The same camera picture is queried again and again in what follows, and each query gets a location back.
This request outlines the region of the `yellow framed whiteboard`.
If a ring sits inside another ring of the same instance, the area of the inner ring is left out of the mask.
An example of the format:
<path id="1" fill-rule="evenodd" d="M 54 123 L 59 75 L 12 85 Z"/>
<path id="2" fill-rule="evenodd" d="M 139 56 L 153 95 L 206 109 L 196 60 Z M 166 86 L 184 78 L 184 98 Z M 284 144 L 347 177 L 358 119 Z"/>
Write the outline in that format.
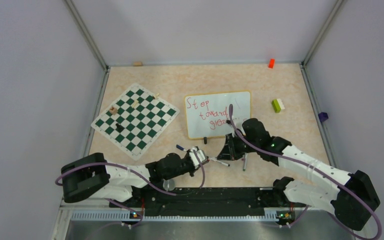
<path id="1" fill-rule="evenodd" d="M 229 106 L 233 105 L 232 119 L 237 128 L 251 118 L 251 92 L 231 91 L 187 95 L 184 97 L 184 112 L 187 134 L 190 139 L 224 137 L 232 132 L 227 123 Z"/>

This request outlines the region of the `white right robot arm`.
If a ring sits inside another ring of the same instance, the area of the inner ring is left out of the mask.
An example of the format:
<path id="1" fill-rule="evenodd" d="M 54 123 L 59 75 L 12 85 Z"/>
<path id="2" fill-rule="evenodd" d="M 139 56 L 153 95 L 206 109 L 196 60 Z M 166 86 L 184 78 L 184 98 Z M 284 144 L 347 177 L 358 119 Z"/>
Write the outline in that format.
<path id="1" fill-rule="evenodd" d="M 361 170 L 348 172 L 330 166 L 301 151 L 290 141 L 271 136 L 262 122 L 251 118 L 237 127 L 231 120 L 225 123 L 232 132 L 225 136 L 219 160 L 238 160 L 256 153 L 262 160 L 302 175 L 312 184 L 292 177 L 282 177 L 273 183 L 273 200 L 279 206 L 290 202 L 310 205 L 333 215 L 342 225 L 361 231 L 380 199 L 368 174 Z"/>

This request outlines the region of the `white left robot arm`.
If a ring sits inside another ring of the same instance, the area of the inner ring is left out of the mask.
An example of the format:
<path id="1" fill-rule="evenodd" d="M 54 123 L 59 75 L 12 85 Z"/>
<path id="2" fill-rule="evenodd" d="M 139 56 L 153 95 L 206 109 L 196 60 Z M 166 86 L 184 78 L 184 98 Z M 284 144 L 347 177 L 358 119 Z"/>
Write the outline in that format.
<path id="1" fill-rule="evenodd" d="M 159 186 L 163 181 L 184 174 L 192 176 L 207 160 L 204 152 L 195 147 L 187 150 L 184 157 L 169 153 L 158 161 L 143 165 L 113 163 L 97 152 L 63 166 L 55 183 L 62 186 L 65 203 L 99 198 L 134 207 L 140 202 L 140 190 L 150 187 L 168 194 Z"/>

